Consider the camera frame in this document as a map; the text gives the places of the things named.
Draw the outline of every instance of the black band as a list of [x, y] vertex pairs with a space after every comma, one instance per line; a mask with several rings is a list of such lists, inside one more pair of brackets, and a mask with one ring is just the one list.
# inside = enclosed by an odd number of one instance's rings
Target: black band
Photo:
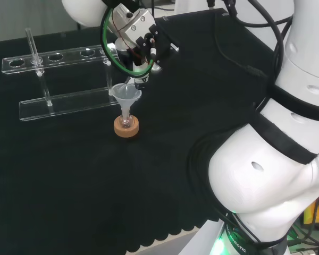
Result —
[[287, 234], [283, 238], [273, 242], [250, 243], [244, 240], [239, 233], [233, 231], [232, 228], [228, 225], [226, 225], [225, 231], [227, 233], [229, 242], [232, 244], [234, 249], [241, 255], [259, 255], [262, 254], [263, 251], [267, 251], [268, 248], [270, 248], [271, 251], [276, 250], [277, 248], [279, 248], [280, 250], [284, 249], [285, 252], [287, 247]]
[[294, 97], [278, 86], [268, 86], [268, 94], [280, 105], [305, 118], [319, 121], [319, 106]]
[[300, 164], [307, 165], [317, 157], [317, 154], [291, 139], [260, 113], [254, 114], [250, 125], [274, 149]]

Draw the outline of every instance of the white wall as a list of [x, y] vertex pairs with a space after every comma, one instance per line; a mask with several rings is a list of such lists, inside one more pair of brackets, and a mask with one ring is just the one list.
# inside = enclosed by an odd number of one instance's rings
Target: white wall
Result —
[[0, 41], [77, 29], [61, 0], [0, 0]]
[[[274, 20], [284, 19], [294, 12], [293, 0], [258, 0]], [[215, 8], [225, 8], [223, 1], [216, 0]], [[249, 23], [266, 23], [265, 19], [248, 3], [247, 0], [237, 0], [238, 18]], [[177, 14], [207, 10], [207, 0], [176, 0]], [[261, 41], [274, 49], [276, 39], [270, 28], [249, 28]]]

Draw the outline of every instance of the screw hole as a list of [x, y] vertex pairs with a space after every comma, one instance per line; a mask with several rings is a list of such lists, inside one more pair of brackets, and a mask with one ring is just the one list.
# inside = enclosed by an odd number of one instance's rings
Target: screw hole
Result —
[[10, 66], [17, 68], [19, 66], [22, 66], [24, 63], [25, 63], [25, 60], [23, 60], [22, 58], [14, 59], [14, 60], [10, 61]]
[[52, 55], [52, 56], [49, 56], [49, 57], [48, 57], [48, 60], [50, 60], [50, 61], [52, 61], [52, 62], [57, 62], [57, 61], [62, 60], [63, 57], [64, 57], [64, 56], [63, 56], [62, 54], [57, 53], [57, 54], [54, 54], [54, 55]]
[[263, 168], [261, 165], [259, 165], [258, 163], [256, 163], [256, 162], [252, 162], [251, 165], [253, 166], [253, 168], [254, 168], [255, 170], [258, 170], [258, 171], [260, 171], [260, 172], [263, 172], [263, 171], [264, 171], [264, 168]]
[[307, 89], [309, 90], [309, 92], [311, 92], [315, 95], [319, 95], [319, 87], [314, 86], [314, 85], [308, 85]]
[[304, 117], [301, 117], [300, 115], [296, 113], [291, 113], [291, 116], [296, 122], [299, 122], [301, 124], [304, 124], [306, 122], [306, 119]]
[[95, 51], [93, 49], [86, 49], [80, 52], [80, 55], [83, 57], [91, 57], [95, 54]]
[[289, 48], [291, 49], [291, 51], [293, 53], [297, 53], [298, 52], [297, 47], [293, 43], [289, 45]]

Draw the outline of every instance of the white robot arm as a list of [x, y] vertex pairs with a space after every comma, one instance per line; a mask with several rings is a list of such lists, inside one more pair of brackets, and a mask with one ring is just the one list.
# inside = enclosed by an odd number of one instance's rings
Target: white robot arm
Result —
[[[89, 27], [99, 26], [108, 8], [102, 0], [62, 1], [74, 20]], [[147, 9], [131, 12], [120, 3], [113, 14], [116, 20], [110, 18], [109, 29], [123, 39], [121, 49], [139, 46], [138, 38], [154, 32], [155, 21]], [[254, 242], [280, 247], [258, 254], [289, 255], [289, 228], [319, 197], [319, 0], [295, 0], [291, 32], [280, 57], [283, 65], [273, 99], [209, 164], [212, 190], [237, 214], [242, 231]], [[249, 254], [228, 230], [222, 235], [228, 254]]]
[[[62, 0], [62, 2], [68, 14], [79, 24], [86, 27], [100, 26], [100, 40], [106, 56], [122, 73], [136, 78], [137, 84], [147, 81], [148, 73], [155, 62], [159, 62], [165, 50], [170, 50], [170, 43], [164, 42], [165, 36], [156, 25], [154, 17], [146, 8], [140, 8], [138, 1]], [[132, 70], [119, 64], [119, 61], [109, 54], [110, 50], [106, 43], [107, 30], [117, 36], [116, 49], [132, 60]]]

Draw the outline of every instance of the test tube hole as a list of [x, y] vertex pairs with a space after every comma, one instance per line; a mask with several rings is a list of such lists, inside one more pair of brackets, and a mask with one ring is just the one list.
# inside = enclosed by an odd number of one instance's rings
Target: test tube hole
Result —
[[52, 61], [52, 62], [57, 62], [60, 61], [64, 58], [64, 56], [60, 53], [54, 54], [52, 56], [48, 57], [48, 60]]
[[80, 52], [80, 55], [82, 55], [83, 57], [91, 57], [94, 54], [95, 54], [95, 51], [93, 49], [86, 49]]
[[20, 67], [25, 63], [25, 60], [23, 60], [22, 58], [18, 58], [18, 59], [14, 59], [12, 61], [10, 61], [10, 67]]

